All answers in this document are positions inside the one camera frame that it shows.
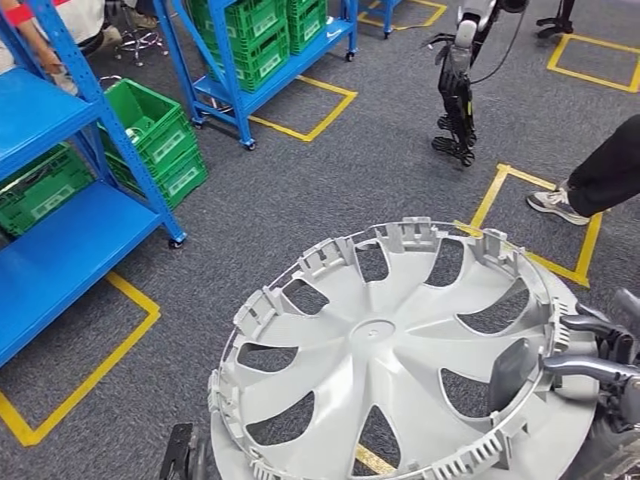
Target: caster wheel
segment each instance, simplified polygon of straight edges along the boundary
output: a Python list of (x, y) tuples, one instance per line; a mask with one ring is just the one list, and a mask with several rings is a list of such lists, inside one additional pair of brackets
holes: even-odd
[(174, 240), (173, 238), (169, 240), (169, 248), (171, 250), (180, 250), (183, 247), (183, 245), (184, 245), (184, 241), (177, 242), (176, 240)]
[(442, 115), (438, 119), (438, 128), (441, 130), (451, 130), (451, 121), (446, 115)]
[(475, 155), (473, 152), (460, 153), (460, 160), (463, 167), (470, 167), (475, 160)]

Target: white sneaker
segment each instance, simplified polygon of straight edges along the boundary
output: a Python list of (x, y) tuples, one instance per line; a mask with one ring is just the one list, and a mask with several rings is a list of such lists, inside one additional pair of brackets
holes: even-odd
[(558, 188), (555, 192), (536, 192), (527, 196), (527, 203), (534, 210), (555, 213), (574, 225), (586, 225), (590, 220), (578, 214), (569, 203), (567, 190)]
[(122, 43), (122, 35), (120, 34), (120, 31), (113, 25), (109, 25), (104, 30), (102, 31), (102, 34), (104, 36), (104, 40), (102, 41), (102, 44), (98, 47), (98, 50), (104, 50), (105, 48), (109, 47), (115, 47), (116, 45), (120, 45)]
[(73, 79), (71, 78), (71, 75), (66, 68), (62, 68), (60, 73), (51, 74), (51, 78), (56, 85), (66, 93), (73, 95), (74, 97), (78, 95), (78, 87), (73, 83)]

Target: hubcap center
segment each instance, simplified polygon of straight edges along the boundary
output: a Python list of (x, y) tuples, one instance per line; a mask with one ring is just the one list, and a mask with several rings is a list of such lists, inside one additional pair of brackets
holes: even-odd
[(388, 320), (367, 320), (355, 327), (351, 338), (356, 343), (377, 343), (386, 340), (395, 331), (395, 325)]

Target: blue metal shelf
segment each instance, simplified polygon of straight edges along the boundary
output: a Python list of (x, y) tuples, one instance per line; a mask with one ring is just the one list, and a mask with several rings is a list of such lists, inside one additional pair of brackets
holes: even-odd
[[(249, 114), (253, 113), (288, 85), (297, 76), (313, 65), (318, 58), (328, 50), (333, 48), (344, 36), (351, 33), (352, 28), (354, 28), (353, 25), (349, 22), (334, 20), (331, 25), (327, 26), (326, 35), (320, 35), (312, 41), (305, 49), (303, 55), (291, 55), (288, 62), (267, 80), (258, 91), (240, 91), (240, 102)], [(233, 101), (223, 85), (209, 75), (205, 75), (193, 85), (198, 92), (217, 98), (227, 104), (231, 104)]]
[[(249, 93), (240, 89), (235, 77), (233, 53), (227, 36), (226, 20), (224, 9), (235, 3), (235, 0), (208, 0), (209, 13), (216, 34), (224, 72), (233, 72), (226, 75), (211, 56), (205, 41), (193, 25), (190, 16), (183, 6), (181, 0), (171, 0), (173, 10), (191, 35), (199, 51), (203, 63), (208, 66), (214, 75), (208, 74), (195, 82), (192, 81), (184, 56), (178, 44), (177, 36), (171, 23), (166, 2), (168, 0), (154, 0), (160, 26), (165, 33), (165, 44), (171, 52), (174, 66), (177, 73), (180, 86), (191, 113), (192, 121), (202, 125), (205, 116), (229, 123), (238, 128), (240, 143), (252, 149), (255, 141), (249, 128), (249, 115), (272, 98), (278, 92), (292, 82), (297, 76), (310, 67), (321, 56), (335, 47), (343, 38), (348, 36), (349, 45), (346, 58), (350, 60), (355, 52), (358, 0), (341, 0), (340, 12), (343, 17), (330, 17), (325, 35), (321, 35), (312, 41), (299, 55), (291, 58), (278, 72), (260, 86), (257, 91)], [(230, 113), (224, 113), (201, 101), (198, 95), (213, 98), (218, 102), (232, 107)]]
[[(0, 366), (157, 227), (177, 242), (186, 236), (51, 0), (26, 3), (78, 96), (48, 81), (0, 9), (0, 40), (20, 65), (0, 75), (0, 179), (72, 139), (97, 180), (0, 249)], [(98, 120), (140, 185), (144, 203), (118, 190), (105, 159)]]
[(97, 119), (100, 106), (14, 68), (0, 75), (0, 180)]
[(0, 365), (161, 223), (159, 215), (98, 181), (0, 250)]

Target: black pants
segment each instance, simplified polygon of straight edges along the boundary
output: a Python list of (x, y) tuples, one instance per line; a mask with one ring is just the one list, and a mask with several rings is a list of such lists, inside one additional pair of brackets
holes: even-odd
[(569, 203), (590, 217), (640, 193), (640, 115), (618, 127), (569, 177)]

